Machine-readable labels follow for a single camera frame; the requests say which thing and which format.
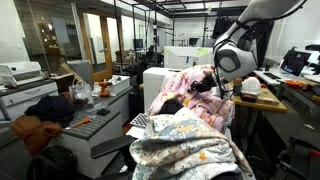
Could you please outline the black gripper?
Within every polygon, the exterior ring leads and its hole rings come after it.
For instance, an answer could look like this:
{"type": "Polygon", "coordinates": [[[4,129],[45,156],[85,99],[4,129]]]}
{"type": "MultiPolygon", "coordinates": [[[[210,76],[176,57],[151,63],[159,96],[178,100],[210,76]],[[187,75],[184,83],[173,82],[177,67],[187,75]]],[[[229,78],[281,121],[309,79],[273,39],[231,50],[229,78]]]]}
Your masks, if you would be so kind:
{"type": "Polygon", "coordinates": [[[187,90],[188,93],[196,92],[206,92],[212,87],[216,87],[217,84],[211,75],[206,75],[201,81],[194,81],[191,83],[190,88],[187,90]]]}

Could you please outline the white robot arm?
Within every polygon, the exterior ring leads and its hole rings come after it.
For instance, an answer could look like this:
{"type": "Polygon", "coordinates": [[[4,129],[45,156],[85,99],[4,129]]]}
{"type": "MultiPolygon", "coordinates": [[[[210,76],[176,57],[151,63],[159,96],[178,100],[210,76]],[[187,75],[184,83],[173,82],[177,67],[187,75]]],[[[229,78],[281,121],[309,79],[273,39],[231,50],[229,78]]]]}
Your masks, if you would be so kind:
{"type": "Polygon", "coordinates": [[[228,93],[225,85],[253,72],[258,62],[252,50],[240,42],[246,35],[255,40],[256,26],[293,15],[308,0],[252,0],[236,21],[219,36],[213,46],[213,82],[221,96],[228,93]]]}

